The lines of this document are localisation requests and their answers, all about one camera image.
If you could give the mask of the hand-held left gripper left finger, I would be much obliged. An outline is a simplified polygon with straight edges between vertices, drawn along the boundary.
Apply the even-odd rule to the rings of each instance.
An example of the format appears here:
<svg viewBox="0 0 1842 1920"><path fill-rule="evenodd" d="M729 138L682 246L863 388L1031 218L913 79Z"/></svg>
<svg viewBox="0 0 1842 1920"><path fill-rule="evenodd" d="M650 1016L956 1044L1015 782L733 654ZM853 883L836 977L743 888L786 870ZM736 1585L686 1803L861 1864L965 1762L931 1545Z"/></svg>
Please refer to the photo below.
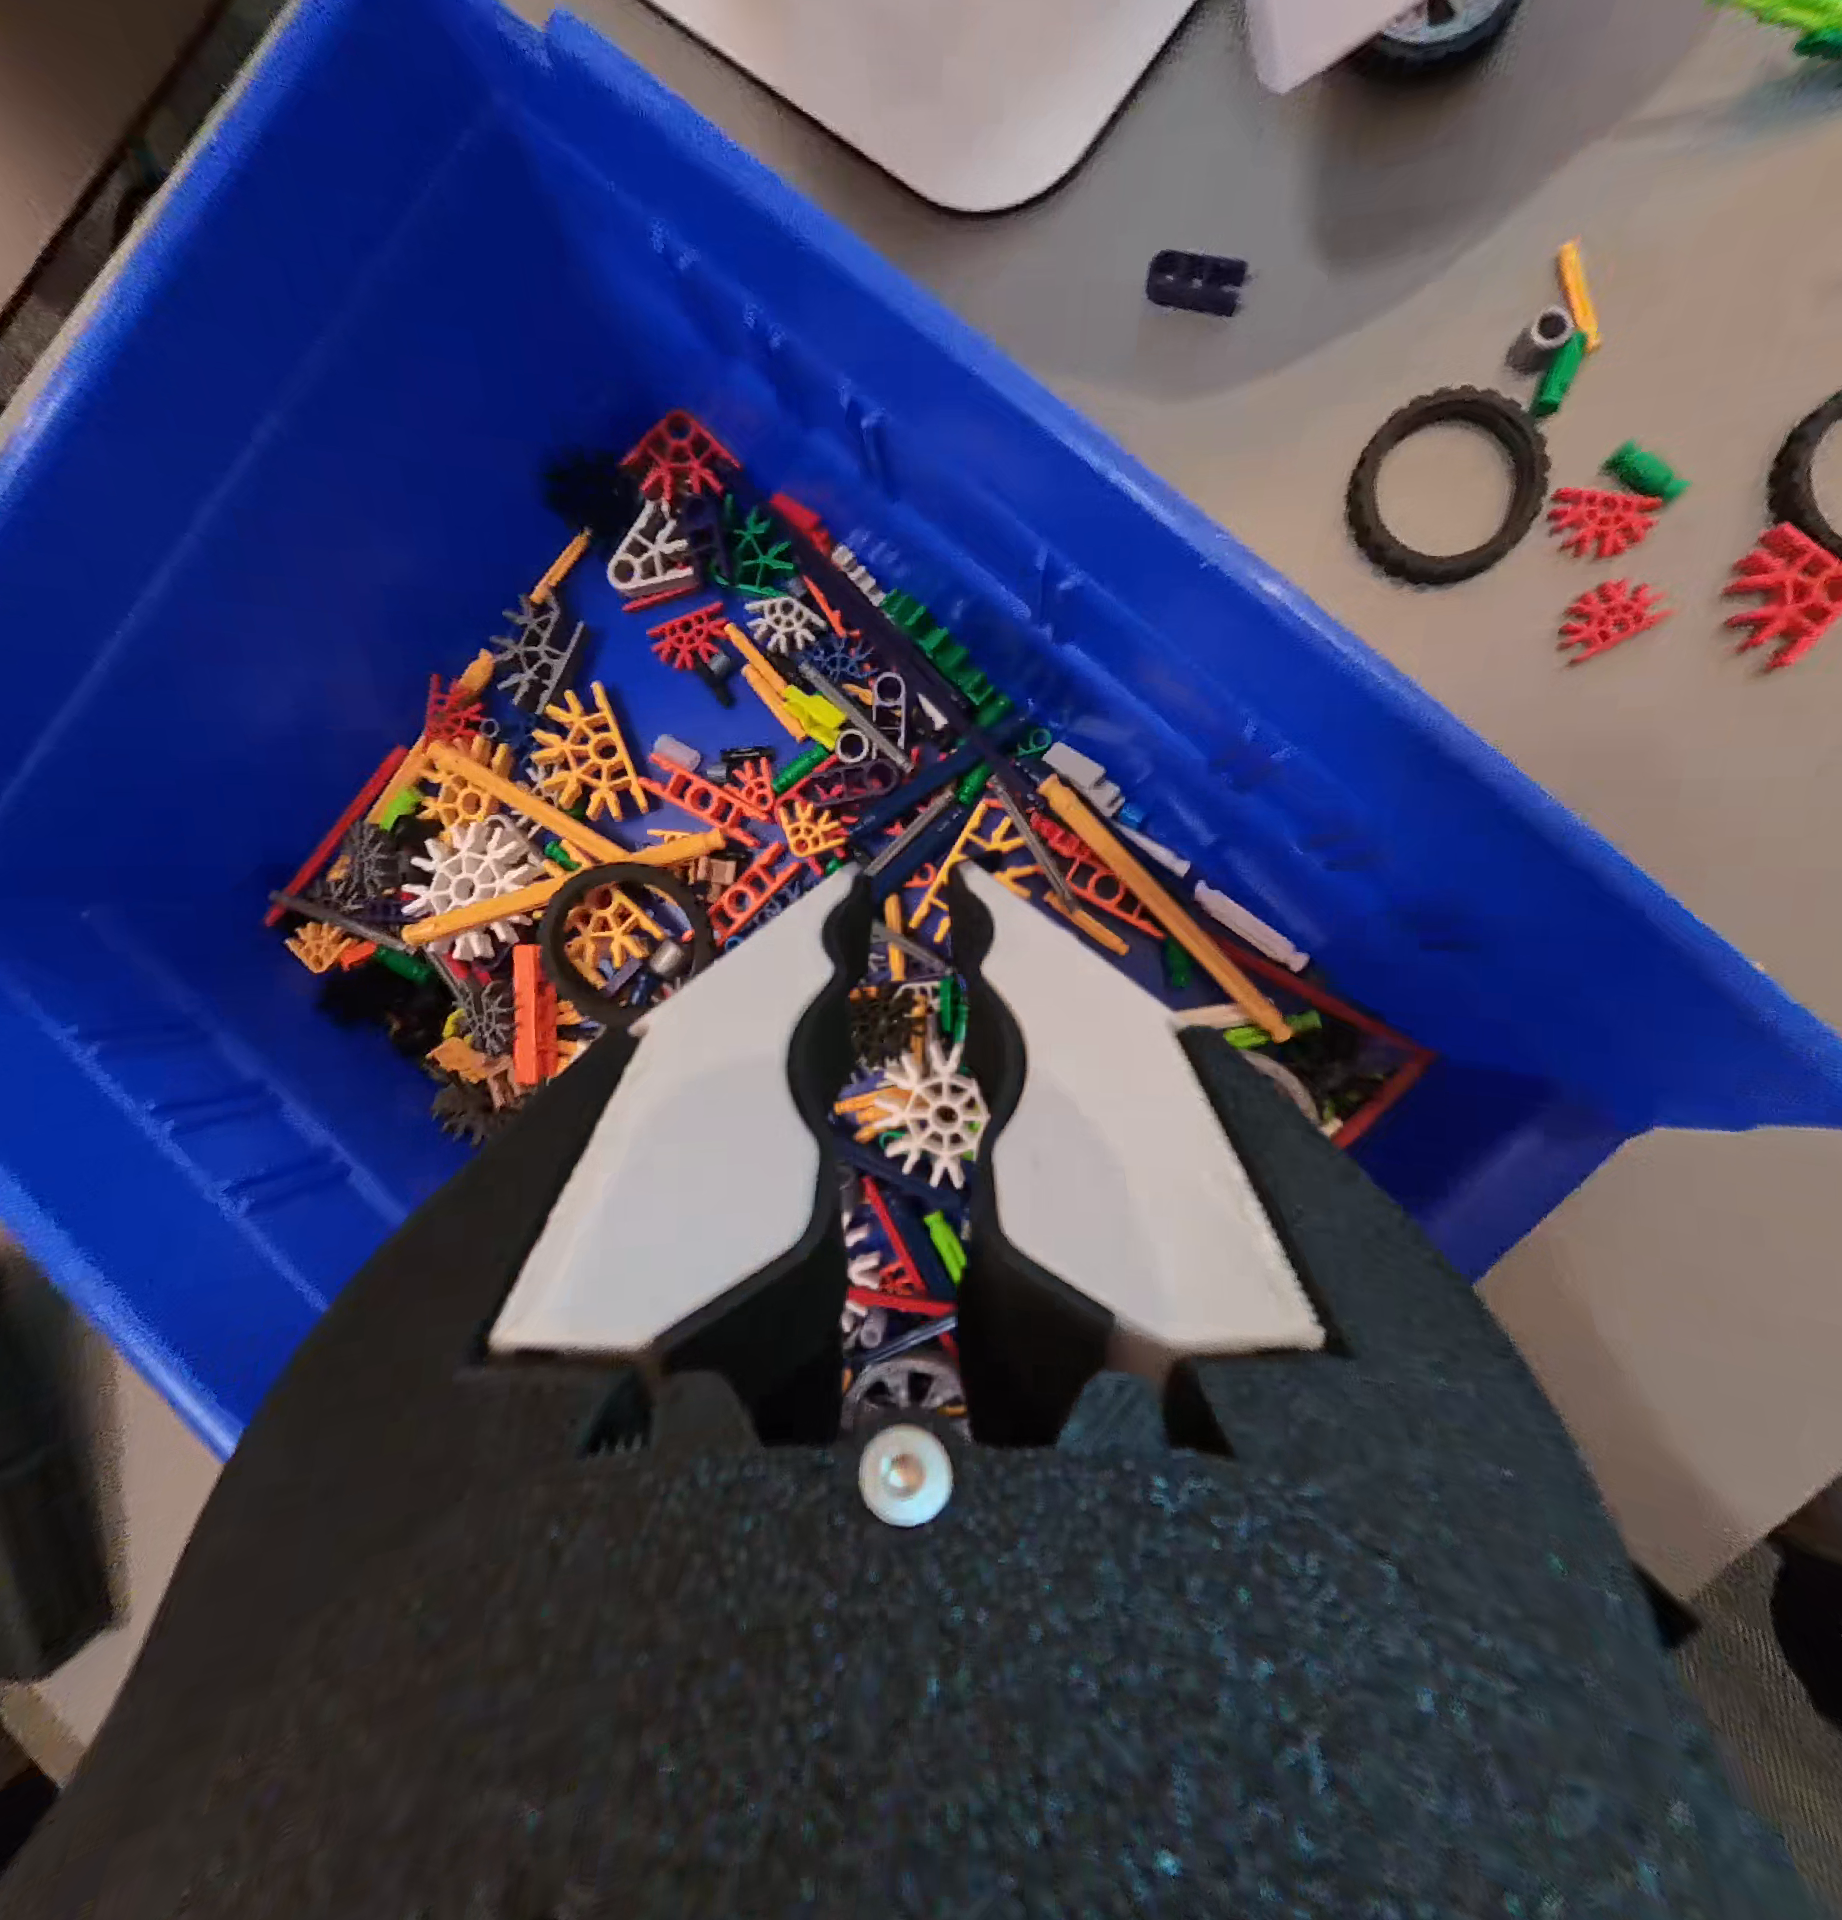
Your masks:
<svg viewBox="0 0 1842 1920"><path fill-rule="evenodd" d="M836 868L638 1024L498 1311L500 1357L834 1359L846 1298L829 1110L872 888Z"/></svg>

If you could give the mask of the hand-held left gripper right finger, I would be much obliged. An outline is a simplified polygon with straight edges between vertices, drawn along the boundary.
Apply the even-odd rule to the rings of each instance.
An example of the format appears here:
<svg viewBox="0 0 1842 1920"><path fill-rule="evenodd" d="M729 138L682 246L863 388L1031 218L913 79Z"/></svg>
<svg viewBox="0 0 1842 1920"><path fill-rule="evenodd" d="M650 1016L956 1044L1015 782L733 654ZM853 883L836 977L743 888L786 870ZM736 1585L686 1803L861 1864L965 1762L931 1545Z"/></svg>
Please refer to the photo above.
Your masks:
<svg viewBox="0 0 1842 1920"><path fill-rule="evenodd" d="M988 1095L986 1187L1003 1239L1181 1354L1316 1352L1322 1322L1204 1091L1171 1015L996 877L951 885L971 985L1019 1044Z"/></svg>

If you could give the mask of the pile of assorted toy pieces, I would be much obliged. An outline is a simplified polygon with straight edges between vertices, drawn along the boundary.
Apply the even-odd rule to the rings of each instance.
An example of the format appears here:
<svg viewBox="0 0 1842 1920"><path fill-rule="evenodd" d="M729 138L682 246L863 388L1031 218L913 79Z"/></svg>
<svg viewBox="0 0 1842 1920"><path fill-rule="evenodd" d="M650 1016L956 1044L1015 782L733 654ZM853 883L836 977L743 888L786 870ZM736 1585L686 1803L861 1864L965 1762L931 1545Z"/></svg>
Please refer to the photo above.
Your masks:
<svg viewBox="0 0 1842 1920"><path fill-rule="evenodd" d="M566 545L271 896L289 956L481 1144L592 1048L606 1101L640 1020L857 868L839 1357L600 1359L717 1376L766 1433L801 1439L902 1404L962 1419L965 1380L988 1428L1032 1432L1115 1359L1198 1357L1121 1332L998 1233L988 1095L1019 1088L1022 1051L971 985L986 933L955 938L955 877L996 877L1160 1000L1212 1106L1193 1041L1351 1144L1423 1050L1301 984L1300 947L1146 837L1098 761L697 414L554 462L543 492ZM488 1349L537 1235L483 1349L594 1357Z"/></svg>

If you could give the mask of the blue bin with printed tag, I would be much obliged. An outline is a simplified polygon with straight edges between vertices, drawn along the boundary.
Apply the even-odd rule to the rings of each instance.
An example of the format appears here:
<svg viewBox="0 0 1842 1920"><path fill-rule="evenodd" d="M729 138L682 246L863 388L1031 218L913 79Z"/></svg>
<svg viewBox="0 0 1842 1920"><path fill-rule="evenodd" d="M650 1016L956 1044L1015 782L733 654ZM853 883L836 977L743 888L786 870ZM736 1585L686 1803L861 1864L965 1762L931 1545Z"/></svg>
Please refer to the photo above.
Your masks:
<svg viewBox="0 0 1842 1920"><path fill-rule="evenodd" d="M212 1452L464 1161L267 892L670 405L1439 1055L1358 1155L1465 1276L1649 1129L1842 1129L1842 1038L600 35L299 5L0 440L0 1223Z"/></svg>

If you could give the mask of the red half-snowflake toy connector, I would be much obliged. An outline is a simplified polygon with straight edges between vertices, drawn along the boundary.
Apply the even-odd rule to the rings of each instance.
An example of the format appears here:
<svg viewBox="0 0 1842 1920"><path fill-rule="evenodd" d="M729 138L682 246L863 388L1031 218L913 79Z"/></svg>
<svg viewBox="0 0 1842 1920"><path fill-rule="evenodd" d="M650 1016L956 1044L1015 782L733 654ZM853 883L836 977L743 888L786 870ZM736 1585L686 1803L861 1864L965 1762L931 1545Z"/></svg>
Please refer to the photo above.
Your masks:
<svg viewBox="0 0 1842 1920"><path fill-rule="evenodd" d="M1673 617L1663 588L1626 578L1581 588L1562 610L1554 654L1571 665L1597 659Z"/></svg>
<svg viewBox="0 0 1842 1920"><path fill-rule="evenodd" d="M1664 508L1651 492L1562 487L1551 492L1547 529L1562 554L1603 564L1648 540Z"/></svg>

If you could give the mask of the black toy tyre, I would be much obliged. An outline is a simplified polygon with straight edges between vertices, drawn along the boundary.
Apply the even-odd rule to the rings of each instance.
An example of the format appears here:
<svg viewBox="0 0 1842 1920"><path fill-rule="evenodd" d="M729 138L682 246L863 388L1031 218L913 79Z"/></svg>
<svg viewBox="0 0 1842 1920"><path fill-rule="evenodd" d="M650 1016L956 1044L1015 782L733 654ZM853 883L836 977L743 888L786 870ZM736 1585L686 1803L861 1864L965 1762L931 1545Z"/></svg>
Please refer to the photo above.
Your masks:
<svg viewBox="0 0 1842 1920"><path fill-rule="evenodd" d="M1499 525L1451 555L1431 555L1403 543L1380 512L1380 475L1389 458L1434 426L1465 427L1495 444L1509 479ZM1495 391L1442 388L1405 401L1362 446L1345 487L1343 515L1355 549L1379 575L1414 588L1451 588L1493 569L1519 547L1543 509L1550 480L1547 439L1527 408Z"/></svg>

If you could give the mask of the small red toy connector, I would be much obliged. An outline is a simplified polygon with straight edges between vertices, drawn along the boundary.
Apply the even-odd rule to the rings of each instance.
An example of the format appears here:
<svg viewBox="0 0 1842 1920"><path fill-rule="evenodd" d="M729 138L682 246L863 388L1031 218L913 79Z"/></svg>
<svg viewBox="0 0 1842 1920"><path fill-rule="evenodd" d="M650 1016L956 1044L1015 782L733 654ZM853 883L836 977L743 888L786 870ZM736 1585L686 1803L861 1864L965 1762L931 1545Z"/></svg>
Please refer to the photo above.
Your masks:
<svg viewBox="0 0 1842 1920"><path fill-rule="evenodd" d="M1775 521L1742 555L1723 586L1742 606L1724 626L1742 654L1764 654L1762 672L1804 659L1842 620L1842 560L1789 521Z"/></svg>

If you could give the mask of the small purple toy connector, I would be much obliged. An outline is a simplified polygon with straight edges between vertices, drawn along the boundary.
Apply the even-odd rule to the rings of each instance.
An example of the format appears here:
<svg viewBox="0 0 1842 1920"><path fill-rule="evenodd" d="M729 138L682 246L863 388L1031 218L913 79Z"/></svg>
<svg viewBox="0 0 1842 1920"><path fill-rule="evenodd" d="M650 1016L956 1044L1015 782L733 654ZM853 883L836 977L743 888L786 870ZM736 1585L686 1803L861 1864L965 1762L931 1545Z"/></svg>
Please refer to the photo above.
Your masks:
<svg viewBox="0 0 1842 1920"><path fill-rule="evenodd" d="M1229 321L1250 280L1250 261L1219 253L1155 251L1145 267L1142 297L1152 307Z"/></svg>

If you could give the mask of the illustrated instruction sheet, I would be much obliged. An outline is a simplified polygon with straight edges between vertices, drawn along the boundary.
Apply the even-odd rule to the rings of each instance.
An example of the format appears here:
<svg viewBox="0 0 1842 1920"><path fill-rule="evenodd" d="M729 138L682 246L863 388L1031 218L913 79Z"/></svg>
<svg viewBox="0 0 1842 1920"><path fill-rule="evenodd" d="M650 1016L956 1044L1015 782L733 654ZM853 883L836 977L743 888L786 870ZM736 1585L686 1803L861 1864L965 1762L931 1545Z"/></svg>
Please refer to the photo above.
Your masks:
<svg viewBox="0 0 1842 1920"><path fill-rule="evenodd" d="M1245 3L1250 56L1269 95L1322 76L1384 31L1408 3Z"/></svg>

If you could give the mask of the black toy wheel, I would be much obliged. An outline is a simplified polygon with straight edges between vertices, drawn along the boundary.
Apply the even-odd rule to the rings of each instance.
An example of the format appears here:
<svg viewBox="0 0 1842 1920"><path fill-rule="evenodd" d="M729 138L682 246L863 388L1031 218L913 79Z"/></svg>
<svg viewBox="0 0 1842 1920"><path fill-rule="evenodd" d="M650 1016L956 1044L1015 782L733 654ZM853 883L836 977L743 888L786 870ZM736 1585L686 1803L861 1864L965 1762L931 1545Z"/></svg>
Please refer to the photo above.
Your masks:
<svg viewBox="0 0 1842 1920"><path fill-rule="evenodd" d="M1486 61L1523 3L1425 3L1355 48L1348 65L1387 81L1445 79Z"/></svg>

